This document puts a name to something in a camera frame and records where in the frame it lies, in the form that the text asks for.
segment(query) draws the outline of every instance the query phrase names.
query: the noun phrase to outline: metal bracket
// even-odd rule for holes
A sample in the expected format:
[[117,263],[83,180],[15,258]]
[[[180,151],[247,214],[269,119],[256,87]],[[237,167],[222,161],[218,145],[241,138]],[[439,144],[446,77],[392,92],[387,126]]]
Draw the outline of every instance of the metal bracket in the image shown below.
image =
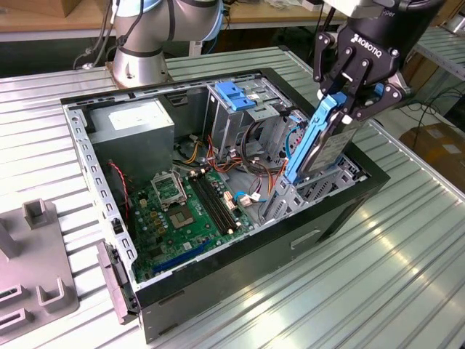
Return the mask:
[[108,251],[110,247],[107,248],[107,246],[103,241],[97,245],[97,259],[102,269],[108,291],[110,292],[110,299],[115,308],[118,321],[121,325],[125,325],[137,318],[137,314],[134,312],[136,307],[134,306],[132,309],[128,307],[122,286],[129,283],[129,280],[121,262],[116,262],[110,257]]

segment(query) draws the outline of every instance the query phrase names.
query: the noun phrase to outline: blue drive bay latch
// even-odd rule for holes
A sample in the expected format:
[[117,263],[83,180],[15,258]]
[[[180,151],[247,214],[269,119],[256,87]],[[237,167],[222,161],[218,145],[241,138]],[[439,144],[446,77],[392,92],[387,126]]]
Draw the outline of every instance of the blue drive bay latch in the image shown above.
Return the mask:
[[243,90],[232,81],[219,82],[215,84],[215,88],[234,111],[244,111],[256,106],[255,101],[248,99]]

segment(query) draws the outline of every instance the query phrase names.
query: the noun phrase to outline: sticker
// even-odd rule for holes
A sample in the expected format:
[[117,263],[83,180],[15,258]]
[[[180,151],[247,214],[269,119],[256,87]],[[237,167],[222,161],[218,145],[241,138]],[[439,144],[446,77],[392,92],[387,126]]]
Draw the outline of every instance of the sticker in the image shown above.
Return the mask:
[[433,136],[434,138],[443,138],[444,135],[441,133],[440,130],[438,129],[427,129],[426,130],[431,136]]
[[355,131],[357,130],[351,129],[350,131],[329,137],[309,171],[325,167],[335,162],[338,156],[341,155],[344,147],[352,139]]
[[247,98],[250,100],[259,100],[260,96],[257,93],[252,93],[251,95],[247,95]]
[[461,151],[458,149],[454,144],[443,144],[442,145],[445,150],[447,150],[451,154],[460,154]]
[[155,121],[159,107],[155,102],[141,105],[140,107],[130,108],[123,111],[113,111],[108,118],[116,131],[128,129],[129,127],[149,124]]

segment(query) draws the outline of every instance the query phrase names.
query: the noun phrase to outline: blue pcie slot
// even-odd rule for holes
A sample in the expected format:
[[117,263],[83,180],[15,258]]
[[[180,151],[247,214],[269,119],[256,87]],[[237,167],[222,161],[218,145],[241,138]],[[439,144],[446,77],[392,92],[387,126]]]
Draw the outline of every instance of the blue pcie slot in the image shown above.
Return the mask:
[[194,249],[191,249],[190,251],[187,251],[180,256],[177,256],[175,258],[171,258],[170,260],[167,260],[166,262],[161,263],[160,265],[157,265],[156,267],[152,268],[152,272],[159,273],[162,270],[168,270],[169,268],[173,268],[174,266],[181,264],[185,262],[186,260],[190,260],[191,258],[194,258],[195,256],[198,256],[201,254],[204,250],[205,247],[211,243],[211,240],[208,240],[201,244],[200,246],[197,246]]

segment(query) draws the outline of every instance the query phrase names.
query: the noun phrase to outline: white connector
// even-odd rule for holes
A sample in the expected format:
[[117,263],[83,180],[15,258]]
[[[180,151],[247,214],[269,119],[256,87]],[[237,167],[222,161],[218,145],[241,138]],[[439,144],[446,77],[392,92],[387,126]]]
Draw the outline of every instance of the white connector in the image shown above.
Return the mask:
[[253,204],[252,200],[250,199],[250,196],[248,195],[240,198],[239,202],[243,207],[251,206]]

